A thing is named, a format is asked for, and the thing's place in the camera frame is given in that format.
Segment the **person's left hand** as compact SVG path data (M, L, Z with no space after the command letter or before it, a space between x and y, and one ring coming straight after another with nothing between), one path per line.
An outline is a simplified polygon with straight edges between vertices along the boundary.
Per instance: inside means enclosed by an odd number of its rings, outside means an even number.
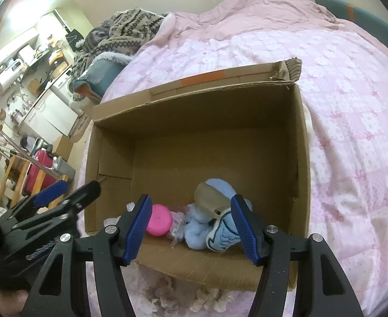
M3 317L19 317L27 299L27 291L0 290L0 315Z

